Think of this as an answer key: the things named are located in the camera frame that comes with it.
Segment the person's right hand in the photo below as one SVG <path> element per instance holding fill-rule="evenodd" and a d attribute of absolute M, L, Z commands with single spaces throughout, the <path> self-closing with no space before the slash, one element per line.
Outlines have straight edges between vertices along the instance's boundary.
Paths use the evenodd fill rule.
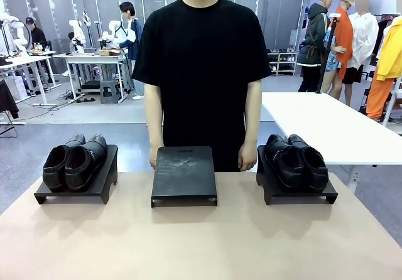
<path fill-rule="evenodd" d="M 157 154 L 158 150 L 164 146 L 163 141 L 158 142 L 158 143 L 153 143 L 150 144 L 150 150 L 149 150 L 149 163 L 153 169 L 156 168 L 156 159 L 157 159 Z"/>

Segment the person's left hand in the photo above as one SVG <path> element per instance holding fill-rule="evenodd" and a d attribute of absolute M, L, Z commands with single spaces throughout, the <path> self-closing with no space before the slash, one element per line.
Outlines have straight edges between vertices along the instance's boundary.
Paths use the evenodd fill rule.
<path fill-rule="evenodd" d="M 245 141 L 238 154 L 240 172 L 249 171 L 257 162 L 257 141 Z"/>

